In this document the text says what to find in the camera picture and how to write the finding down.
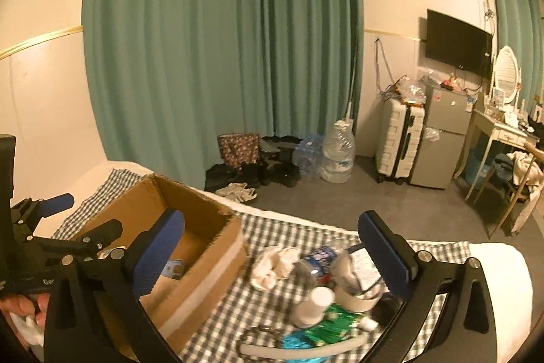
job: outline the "refrigerator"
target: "refrigerator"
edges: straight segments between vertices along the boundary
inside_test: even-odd
[[[410,183],[445,189],[464,146],[472,102],[465,94],[434,85],[427,86],[426,93],[423,132]]]

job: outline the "hand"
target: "hand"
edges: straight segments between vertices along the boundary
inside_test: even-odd
[[[38,294],[32,297],[36,300],[37,305],[40,308],[40,312],[38,312],[35,317],[36,323],[40,328],[45,328],[46,312],[50,295]],[[2,311],[2,314],[4,314],[7,323],[10,325],[10,327],[12,327],[14,334],[17,336],[21,344],[24,346],[24,348],[28,349],[29,345],[27,341],[23,338],[23,336],[21,336],[17,328],[14,326],[9,313],[12,312],[18,316],[30,316],[35,313],[34,304],[22,295],[10,295],[9,297],[0,300],[0,310]]]

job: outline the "black tv screen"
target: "black tv screen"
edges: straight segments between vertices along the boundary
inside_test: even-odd
[[[492,36],[474,25],[427,10],[425,56],[479,76],[491,74]]]

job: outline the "black and white gingham fabric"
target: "black and white gingham fabric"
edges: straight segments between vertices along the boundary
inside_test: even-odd
[[[115,198],[137,184],[142,176],[129,170],[113,170],[96,192],[82,202],[72,215],[66,218],[53,235],[54,239],[69,240],[95,214],[103,210]]]
[[[97,212],[101,211],[113,199],[125,190],[134,186],[143,176],[129,170],[114,170],[91,197],[64,221],[54,237],[69,239]],[[359,243],[357,234],[346,234],[329,229],[309,227],[280,220],[263,218],[247,213],[238,213],[242,218],[245,242],[248,255],[254,260],[267,246],[278,245],[284,248],[298,246],[303,254],[319,248],[324,243],[341,238],[345,246]],[[415,251],[425,249],[432,253],[437,260],[463,263],[470,256],[468,242],[445,244],[429,244],[409,241]],[[267,293],[257,291],[248,282],[250,267],[245,275],[236,278],[223,301],[213,310],[208,320],[181,352],[184,363],[222,362],[235,363],[238,356],[235,351],[236,340],[247,329],[259,325],[278,328],[288,334],[294,330],[289,322],[293,307],[300,303],[306,290],[297,282],[295,275],[279,281]],[[421,354],[429,340],[431,332],[438,320],[445,296],[438,295],[412,349],[406,360]],[[368,341],[365,346],[340,356],[332,357],[329,361],[359,362],[379,337],[378,333],[365,334]]]

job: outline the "cardboard box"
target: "cardboard box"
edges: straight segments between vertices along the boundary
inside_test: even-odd
[[[185,218],[185,232],[171,255],[171,259],[183,260],[185,271],[179,281],[161,276],[151,294],[141,297],[140,302],[170,347],[179,353],[246,262],[240,217],[195,190],[151,175],[110,203],[77,235],[114,218],[122,222],[123,234],[110,248],[129,246],[167,208],[180,210]],[[109,318],[106,306],[100,311],[115,346],[130,356],[119,322]]]

